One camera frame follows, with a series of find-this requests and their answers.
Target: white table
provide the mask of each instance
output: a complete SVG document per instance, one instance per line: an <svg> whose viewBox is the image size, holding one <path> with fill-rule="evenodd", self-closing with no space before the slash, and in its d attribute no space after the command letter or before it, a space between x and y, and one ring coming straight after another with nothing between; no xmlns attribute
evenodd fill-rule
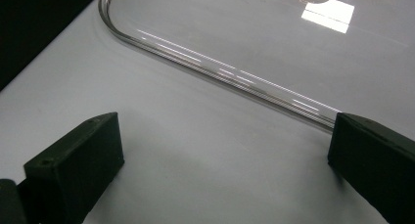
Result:
<svg viewBox="0 0 415 224"><path fill-rule="evenodd" d="M386 223L327 164L330 133L120 43L96 1L0 93L0 177L105 112L126 164L85 223Z"/></svg>

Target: black holder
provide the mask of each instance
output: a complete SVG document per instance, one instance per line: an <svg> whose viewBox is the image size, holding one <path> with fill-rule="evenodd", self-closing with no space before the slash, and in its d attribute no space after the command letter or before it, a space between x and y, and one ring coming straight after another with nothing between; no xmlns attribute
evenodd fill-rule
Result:
<svg viewBox="0 0 415 224"><path fill-rule="evenodd" d="M0 180L0 223L82 223L123 164L117 113L88 119Z"/></svg>
<svg viewBox="0 0 415 224"><path fill-rule="evenodd" d="M415 223L415 142L373 120L338 113L329 164L389 223Z"/></svg>

